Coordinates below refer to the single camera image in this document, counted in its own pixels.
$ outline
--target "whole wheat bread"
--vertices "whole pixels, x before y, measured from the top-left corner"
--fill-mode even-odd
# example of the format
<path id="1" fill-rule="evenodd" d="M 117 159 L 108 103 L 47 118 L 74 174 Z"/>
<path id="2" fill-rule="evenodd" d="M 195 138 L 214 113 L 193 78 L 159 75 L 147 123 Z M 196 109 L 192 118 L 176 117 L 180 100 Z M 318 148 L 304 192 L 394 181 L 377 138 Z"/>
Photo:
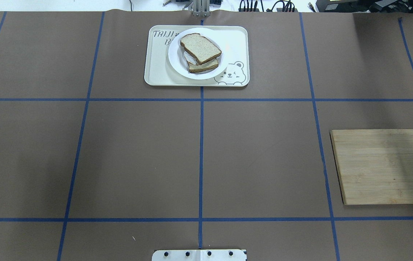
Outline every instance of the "whole wheat bread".
<path id="1" fill-rule="evenodd" d="M 187 63 L 189 65 L 189 73 L 198 73 L 198 72 L 201 73 L 203 71 L 216 69 L 219 66 L 218 60 L 216 58 L 202 65 L 194 65 L 189 62 Z"/>
<path id="2" fill-rule="evenodd" d="M 205 64 L 221 55 L 221 50 L 208 38 L 199 33 L 190 33 L 180 40 L 180 45 L 188 52 L 199 65 Z"/>

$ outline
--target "white plate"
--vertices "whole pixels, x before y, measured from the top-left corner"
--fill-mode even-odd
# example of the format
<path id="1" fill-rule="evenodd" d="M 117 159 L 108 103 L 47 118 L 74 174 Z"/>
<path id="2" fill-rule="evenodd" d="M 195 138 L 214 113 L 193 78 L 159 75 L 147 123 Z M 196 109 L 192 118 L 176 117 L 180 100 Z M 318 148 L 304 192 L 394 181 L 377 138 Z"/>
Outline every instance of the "white plate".
<path id="1" fill-rule="evenodd" d="M 218 68 L 200 73 L 189 72 L 187 62 L 184 58 L 184 48 L 180 46 L 180 39 L 190 33 L 199 33 L 201 36 L 205 36 L 212 43 L 214 43 L 215 46 L 221 49 L 222 53 L 217 58 L 219 63 Z M 205 80 L 213 78 L 222 73 L 230 62 L 231 47 L 225 39 L 226 37 L 222 36 L 222 32 L 208 28 L 192 28 L 185 30 L 178 34 L 173 39 L 173 41 L 171 41 L 170 47 L 168 49 L 168 60 L 170 61 L 171 66 L 173 66 L 173 68 L 182 76 L 194 80 Z"/>

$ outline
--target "black device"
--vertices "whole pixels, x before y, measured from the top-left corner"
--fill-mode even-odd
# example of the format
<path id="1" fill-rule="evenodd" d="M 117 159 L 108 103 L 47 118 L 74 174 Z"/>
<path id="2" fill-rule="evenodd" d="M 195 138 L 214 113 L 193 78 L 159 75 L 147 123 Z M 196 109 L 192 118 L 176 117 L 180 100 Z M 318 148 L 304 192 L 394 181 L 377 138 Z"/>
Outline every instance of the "black device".
<path id="1" fill-rule="evenodd" d="M 176 0 L 176 2 L 190 2 L 192 0 Z M 221 5 L 223 0 L 210 0 L 210 5 Z"/>
<path id="2" fill-rule="evenodd" d="M 316 0 L 320 12 L 413 13 L 413 0 Z"/>

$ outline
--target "wooden cutting board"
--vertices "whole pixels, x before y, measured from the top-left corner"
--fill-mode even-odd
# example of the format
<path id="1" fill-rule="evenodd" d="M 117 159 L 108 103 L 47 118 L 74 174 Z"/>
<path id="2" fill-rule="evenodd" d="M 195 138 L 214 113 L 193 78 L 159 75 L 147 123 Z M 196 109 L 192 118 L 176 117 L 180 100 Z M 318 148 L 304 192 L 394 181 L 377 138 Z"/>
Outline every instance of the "wooden cutting board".
<path id="1" fill-rule="evenodd" d="M 330 135 L 345 205 L 413 203 L 413 129 Z"/>

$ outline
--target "bear face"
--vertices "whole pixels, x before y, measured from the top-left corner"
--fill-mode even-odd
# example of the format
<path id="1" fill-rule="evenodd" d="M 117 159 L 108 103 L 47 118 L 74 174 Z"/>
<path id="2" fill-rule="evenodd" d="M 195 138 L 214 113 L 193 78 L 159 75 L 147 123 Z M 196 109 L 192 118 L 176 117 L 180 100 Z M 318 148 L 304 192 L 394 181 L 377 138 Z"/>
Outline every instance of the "bear face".
<path id="1" fill-rule="evenodd" d="M 214 80 L 218 84 L 224 83 L 226 85 L 240 85 L 246 78 L 247 77 L 243 72 L 243 63 L 235 62 L 233 64 L 228 64 L 226 70 L 218 76 L 215 76 Z"/>

